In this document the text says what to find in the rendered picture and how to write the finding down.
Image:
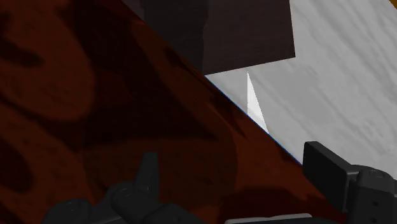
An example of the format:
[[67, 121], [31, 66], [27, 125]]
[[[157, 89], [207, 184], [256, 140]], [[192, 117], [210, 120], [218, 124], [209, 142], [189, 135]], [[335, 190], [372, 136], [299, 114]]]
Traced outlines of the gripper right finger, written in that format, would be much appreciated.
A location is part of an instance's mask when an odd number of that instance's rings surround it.
[[304, 176], [341, 213], [346, 224], [397, 224], [397, 180], [352, 165], [317, 141], [304, 144]]

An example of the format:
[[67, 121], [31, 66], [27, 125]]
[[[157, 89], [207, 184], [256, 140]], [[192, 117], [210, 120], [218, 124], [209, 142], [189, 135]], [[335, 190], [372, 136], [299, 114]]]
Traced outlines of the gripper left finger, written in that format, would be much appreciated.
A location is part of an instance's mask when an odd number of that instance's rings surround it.
[[113, 185], [96, 205], [86, 199], [59, 202], [41, 224], [205, 224], [177, 204], [161, 203], [158, 192], [158, 156], [145, 153], [135, 180]]

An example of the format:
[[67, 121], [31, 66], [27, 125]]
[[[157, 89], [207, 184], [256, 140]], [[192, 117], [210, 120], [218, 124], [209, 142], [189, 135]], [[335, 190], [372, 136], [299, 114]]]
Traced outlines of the red-brown patterned table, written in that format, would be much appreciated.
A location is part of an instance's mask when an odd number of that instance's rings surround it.
[[158, 153], [160, 199], [207, 224], [344, 222], [250, 118], [121, 0], [0, 0], [0, 224], [102, 199]]

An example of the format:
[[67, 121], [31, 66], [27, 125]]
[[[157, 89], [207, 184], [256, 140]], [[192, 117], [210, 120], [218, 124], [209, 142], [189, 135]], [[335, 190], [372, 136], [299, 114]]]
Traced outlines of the dark robot stand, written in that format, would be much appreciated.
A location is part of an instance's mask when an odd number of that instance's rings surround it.
[[289, 0], [122, 0], [204, 75], [295, 57]]

